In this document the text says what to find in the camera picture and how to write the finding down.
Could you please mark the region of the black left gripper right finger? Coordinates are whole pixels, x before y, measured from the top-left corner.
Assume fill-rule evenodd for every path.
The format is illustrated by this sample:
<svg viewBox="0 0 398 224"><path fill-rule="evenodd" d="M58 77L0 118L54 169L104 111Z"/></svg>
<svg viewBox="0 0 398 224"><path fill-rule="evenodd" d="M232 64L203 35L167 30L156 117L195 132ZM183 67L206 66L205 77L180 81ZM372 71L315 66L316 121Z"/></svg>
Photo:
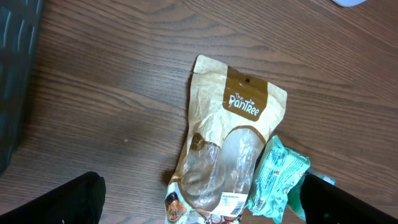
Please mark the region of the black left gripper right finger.
<svg viewBox="0 0 398 224"><path fill-rule="evenodd" d="M307 224L397 224L397 219L321 178L306 175L300 202Z"/></svg>

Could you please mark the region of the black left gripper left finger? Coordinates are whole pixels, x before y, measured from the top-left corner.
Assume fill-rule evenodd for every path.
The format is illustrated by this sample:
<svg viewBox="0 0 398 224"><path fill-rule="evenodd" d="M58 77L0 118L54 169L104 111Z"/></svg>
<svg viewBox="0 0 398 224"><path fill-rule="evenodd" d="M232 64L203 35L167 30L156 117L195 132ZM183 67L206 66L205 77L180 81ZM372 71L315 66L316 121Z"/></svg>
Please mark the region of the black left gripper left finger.
<svg viewBox="0 0 398 224"><path fill-rule="evenodd" d="M90 171L2 214L1 223L98 224L105 195L104 178Z"/></svg>

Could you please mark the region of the green white tissue pack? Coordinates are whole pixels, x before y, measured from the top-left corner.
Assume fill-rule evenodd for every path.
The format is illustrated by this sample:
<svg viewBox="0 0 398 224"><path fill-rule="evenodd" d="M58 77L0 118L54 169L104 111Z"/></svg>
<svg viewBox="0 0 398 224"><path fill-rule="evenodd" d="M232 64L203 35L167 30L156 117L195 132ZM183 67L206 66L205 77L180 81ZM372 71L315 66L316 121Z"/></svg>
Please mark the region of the green white tissue pack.
<svg viewBox="0 0 398 224"><path fill-rule="evenodd" d="M288 201L287 201L287 206L293 211L293 213L298 216L302 220L306 220L305 218L305 212L304 209L302 208L302 204L300 201L300 191L302 188L302 184L304 183L305 177L309 174L313 174L325 182L328 182L331 185L336 184L336 180L332 176L328 176L325 173L321 172L320 170L317 170L315 168L310 167L304 175L300 178L298 183L289 191L288 193Z"/></svg>

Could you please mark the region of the teal tissue packet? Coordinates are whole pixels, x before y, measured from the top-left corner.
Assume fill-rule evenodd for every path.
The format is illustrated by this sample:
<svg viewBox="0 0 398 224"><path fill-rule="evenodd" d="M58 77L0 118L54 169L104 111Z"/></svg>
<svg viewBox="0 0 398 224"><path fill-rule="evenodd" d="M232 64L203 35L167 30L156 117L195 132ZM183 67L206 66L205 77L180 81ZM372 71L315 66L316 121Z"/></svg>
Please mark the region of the teal tissue packet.
<svg viewBox="0 0 398 224"><path fill-rule="evenodd" d="M285 147L278 136L266 144L254 172L246 208L281 223L288 194L310 168L310 159Z"/></svg>

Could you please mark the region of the brown snack bag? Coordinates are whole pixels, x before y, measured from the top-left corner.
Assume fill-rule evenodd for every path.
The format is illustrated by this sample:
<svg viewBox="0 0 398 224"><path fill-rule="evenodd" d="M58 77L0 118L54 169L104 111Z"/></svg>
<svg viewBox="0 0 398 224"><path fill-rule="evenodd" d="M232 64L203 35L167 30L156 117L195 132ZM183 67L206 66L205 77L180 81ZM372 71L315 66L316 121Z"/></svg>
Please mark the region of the brown snack bag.
<svg viewBox="0 0 398 224"><path fill-rule="evenodd" d="M165 222L239 223L287 92L204 55L189 92L187 138L167 187Z"/></svg>

